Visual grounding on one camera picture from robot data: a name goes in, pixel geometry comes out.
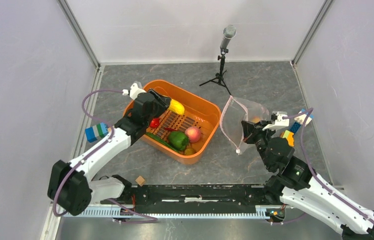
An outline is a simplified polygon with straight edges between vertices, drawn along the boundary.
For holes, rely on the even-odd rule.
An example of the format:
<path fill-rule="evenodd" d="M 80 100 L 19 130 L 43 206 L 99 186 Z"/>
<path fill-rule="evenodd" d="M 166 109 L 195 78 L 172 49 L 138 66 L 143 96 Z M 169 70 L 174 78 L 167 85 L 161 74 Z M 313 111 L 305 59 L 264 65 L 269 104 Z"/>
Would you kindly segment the pink toy peach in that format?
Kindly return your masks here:
<path fill-rule="evenodd" d="M 196 126 L 187 128 L 184 133 L 189 138 L 190 143 L 196 143 L 201 139 L 201 131 Z"/>

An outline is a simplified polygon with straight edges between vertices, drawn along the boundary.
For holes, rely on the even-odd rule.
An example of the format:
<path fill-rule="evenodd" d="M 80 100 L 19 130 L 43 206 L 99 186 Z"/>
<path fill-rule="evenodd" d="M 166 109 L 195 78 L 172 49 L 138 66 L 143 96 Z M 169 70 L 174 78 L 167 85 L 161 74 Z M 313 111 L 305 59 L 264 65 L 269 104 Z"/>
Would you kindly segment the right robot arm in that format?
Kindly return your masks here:
<path fill-rule="evenodd" d="M 287 139 L 273 137 L 268 122 L 243 120 L 243 141 L 255 145 L 269 172 L 263 196 L 270 204 L 286 204 L 320 220 L 344 240 L 374 240 L 374 210 L 335 189 L 303 160 Z"/>

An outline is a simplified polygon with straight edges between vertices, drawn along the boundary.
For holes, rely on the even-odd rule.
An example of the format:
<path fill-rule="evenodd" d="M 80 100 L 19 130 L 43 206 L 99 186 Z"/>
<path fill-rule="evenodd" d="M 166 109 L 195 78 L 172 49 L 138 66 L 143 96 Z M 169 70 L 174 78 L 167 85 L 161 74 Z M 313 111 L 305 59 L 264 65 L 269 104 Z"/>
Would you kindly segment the orange plastic basket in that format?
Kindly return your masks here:
<path fill-rule="evenodd" d="M 219 107 L 210 101 L 162 79 L 152 80 L 143 88 L 146 91 L 154 89 L 159 94 L 179 101 L 185 107 L 184 115 L 178 115 L 170 110 L 166 110 L 159 117 L 160 126 L 158 128 L 149 127 L 147 132 L 167 141 L 170 132 L 166 131 L 164 128 L 172 128 L 184 132 L 187 128 L 196 126 L 201 131 L 201 139 L 196 143 L 190 143 L 188 145 L 189 148 L 193 148 L 196 151 L 194 155 L 184 155 L 182 151 L 176 153 L 147 135 L 144 135 L 141 140 L 182 164 L 192 165 L 198 162 L 219 127 L 221 118 Z"/>

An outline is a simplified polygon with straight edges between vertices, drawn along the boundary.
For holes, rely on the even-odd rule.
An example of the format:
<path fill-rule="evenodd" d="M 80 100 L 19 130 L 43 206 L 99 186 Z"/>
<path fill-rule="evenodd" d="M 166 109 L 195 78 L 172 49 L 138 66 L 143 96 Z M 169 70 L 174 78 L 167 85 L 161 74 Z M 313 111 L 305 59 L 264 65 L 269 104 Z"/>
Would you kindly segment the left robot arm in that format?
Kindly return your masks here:
<path fill-rule="evenodd" d="M 93 148 L 78 157 L 64 162 L 58 160 L 51 169 L 48 197 L 53 201 L 52 211 L 56 217 L 67 213 L 82 213 L 91 202 L 117 200 L 125 204 L 131 200 L 132 190 L 117 178 L 93 181 L 93 177 L 110 160 L 136 143 L 154 118 L 169 110 L 183 115 L 185 107 L 177 100 L 161 95 L 155 90 L 145 91 L 133 84 L 120 94 L 129 96 L 134 103 L 130 112 Z"/>

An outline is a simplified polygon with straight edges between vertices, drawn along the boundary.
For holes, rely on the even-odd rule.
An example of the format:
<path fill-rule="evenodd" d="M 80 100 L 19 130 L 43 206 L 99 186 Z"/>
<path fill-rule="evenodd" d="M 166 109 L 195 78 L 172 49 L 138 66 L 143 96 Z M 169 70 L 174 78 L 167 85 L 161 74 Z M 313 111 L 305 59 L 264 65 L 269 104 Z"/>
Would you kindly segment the yellow toy corn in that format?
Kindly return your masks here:
<path fill-rule="evenodd" d="M 168 107 L 168 110 L 178 114 L 178 115 L 184 115 L 185 114 L 185 107 L 183 104 L 181 104 L 179 101 L 171 99 L 170 104 Z"/>

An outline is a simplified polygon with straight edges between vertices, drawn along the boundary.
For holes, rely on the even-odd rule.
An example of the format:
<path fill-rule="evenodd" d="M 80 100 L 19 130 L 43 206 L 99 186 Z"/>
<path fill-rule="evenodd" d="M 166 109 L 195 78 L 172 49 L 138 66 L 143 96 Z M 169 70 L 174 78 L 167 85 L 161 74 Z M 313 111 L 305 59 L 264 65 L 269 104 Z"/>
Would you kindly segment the red toy strawberry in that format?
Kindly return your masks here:
<path fill-rule="evenodd" d="M 150 128 L 153 128 L 153 129 L 156 129 L 156 128 L 158 128 L 160 126 L 160 118 L 154 118 L 152 121 L 151 121 L 151 123 L 150 123 L 150 125 L 149 125 L 149 127 Z"/>

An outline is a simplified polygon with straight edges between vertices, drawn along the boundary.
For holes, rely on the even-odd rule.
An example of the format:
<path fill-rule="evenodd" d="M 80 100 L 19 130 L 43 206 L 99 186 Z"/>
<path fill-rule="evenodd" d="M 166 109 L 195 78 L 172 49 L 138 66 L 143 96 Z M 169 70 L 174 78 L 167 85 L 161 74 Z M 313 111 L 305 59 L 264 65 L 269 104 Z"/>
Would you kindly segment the red toy chili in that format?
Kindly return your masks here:
<path fill-rule="evenodd" d="M 169 132 L 177 131 L 176 129 L 173 129 L 173 128 L 170 128 L 170 127 L 164 127 L 164 129 L 165 129 L 166 131 L 169 131 Z"/>

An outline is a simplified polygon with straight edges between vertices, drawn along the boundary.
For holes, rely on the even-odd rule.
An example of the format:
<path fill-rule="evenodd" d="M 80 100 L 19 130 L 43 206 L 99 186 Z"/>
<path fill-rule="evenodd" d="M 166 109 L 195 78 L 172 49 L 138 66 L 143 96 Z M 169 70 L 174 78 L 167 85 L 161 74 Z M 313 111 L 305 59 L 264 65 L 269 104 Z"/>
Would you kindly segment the yellow toy lemon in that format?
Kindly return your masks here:
<path fill-rule="evenodd" d="M 251 119 L 251 122 L 253 122 L 253 123 L 258 123 L 260 120 L 261 120 L 261 118 L 256 116 L 256 117 L 253 117 L 253 118 Z"/>

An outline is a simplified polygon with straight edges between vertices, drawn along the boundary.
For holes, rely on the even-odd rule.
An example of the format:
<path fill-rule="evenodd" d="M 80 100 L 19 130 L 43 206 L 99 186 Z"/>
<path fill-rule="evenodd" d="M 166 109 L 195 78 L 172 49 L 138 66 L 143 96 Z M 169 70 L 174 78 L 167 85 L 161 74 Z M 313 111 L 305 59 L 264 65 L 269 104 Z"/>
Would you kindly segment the clear pink-dotted zip bag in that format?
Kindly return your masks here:
<path fill-rule="evenodd" d="M 250 144 L 243 142 L 243 128 L 241 121 L 250 121 L 253 117 L 266 120 L 270 117 L 266 107 L 255 101 L 230 96 L 227 100 L 219 121 L 224 136 L 229 140 L 237 155 L 243 154 Z"/>

